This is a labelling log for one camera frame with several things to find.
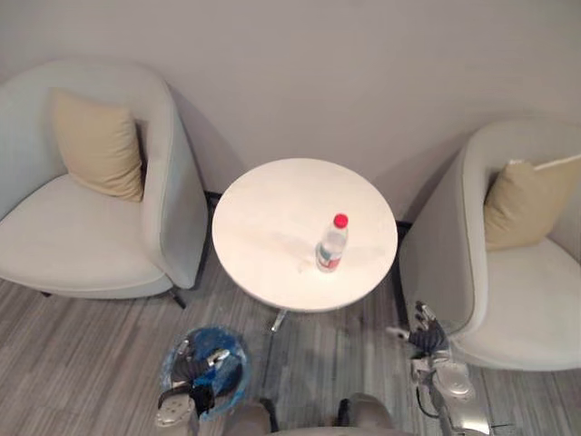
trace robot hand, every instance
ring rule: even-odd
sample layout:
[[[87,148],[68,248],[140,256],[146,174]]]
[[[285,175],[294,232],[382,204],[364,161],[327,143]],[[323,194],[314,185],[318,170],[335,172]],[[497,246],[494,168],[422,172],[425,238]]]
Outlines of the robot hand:
[[[427,355],[449,350],[448,336],[436,319],[434,312],[423,302],[416,302],[416,311],[416,320],[418,320],[420,327],[415,332],[408,332],[397,327],[388,327],[387,331],[405,342],[411,343]]]
[[[180,343],[172,367],[172,388],[158,400],[155,426],[158,434],[189,435],[197,432],[197,419],[214,407],[210,385],[194,386],[194,381],[212,368],[219,368],[230,351],[218,349],[203,360],[193,359],[195,350],[188,339]]]

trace white armchair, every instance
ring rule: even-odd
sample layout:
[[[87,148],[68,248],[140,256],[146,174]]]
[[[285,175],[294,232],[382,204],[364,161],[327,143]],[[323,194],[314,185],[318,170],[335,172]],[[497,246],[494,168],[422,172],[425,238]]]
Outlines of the white armchair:
[[[147,162],[141,203],[67,175],[49,123],[52,87],[131,109]],[[0,278],[8,281],[84,298],[191,288],[208,211],[165,82],[136,64],[77,59],[0,85],[0,220]]]
[[[404,238],[408,313],[426,302],[468,362],[530,371],[581,367],[581,186],[539,245],[487,253],[483,204],[510,159],[581,154],[581,127],[492,124],[460,152]]]

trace plastic water bottle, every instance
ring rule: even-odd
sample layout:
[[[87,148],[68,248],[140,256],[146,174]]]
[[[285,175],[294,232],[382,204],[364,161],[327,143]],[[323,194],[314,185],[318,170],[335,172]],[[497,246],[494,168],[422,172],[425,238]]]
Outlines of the plastic water bottle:
[[[317,245],[317,266],[325,273],[330,273],[337,269],[341,260],[341,255],[347,244],[347,215],[338,213],[335,215],[333,224],[329,226],[322,240]]]

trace chair seat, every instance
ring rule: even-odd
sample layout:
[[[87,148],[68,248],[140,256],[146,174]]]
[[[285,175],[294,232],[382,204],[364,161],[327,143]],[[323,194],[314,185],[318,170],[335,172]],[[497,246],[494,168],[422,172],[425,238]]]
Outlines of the chair seat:
[[[488,253],[487,262],[486,318],[478,330],[454,341],[474,356],[465,358],[506,369],[580,367],[581,265],[548,239]]]
[[[145,255],[141,207],[58,177],[0,222],[0,277],[85,298],[163,292],[172,283]]]

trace round table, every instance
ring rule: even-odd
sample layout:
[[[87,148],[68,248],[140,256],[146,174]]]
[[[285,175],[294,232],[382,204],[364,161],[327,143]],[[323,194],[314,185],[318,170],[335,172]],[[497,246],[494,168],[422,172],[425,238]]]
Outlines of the round table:
[[[335,272],[321,272],[315,247],[336,213],[349,217],[349,239]],[[367,180],[315,159],[266,163],[236,180],[212,221],[218,258],[256,299],[286,311],[338,309],[371,292],[398,246],[393,213]]]

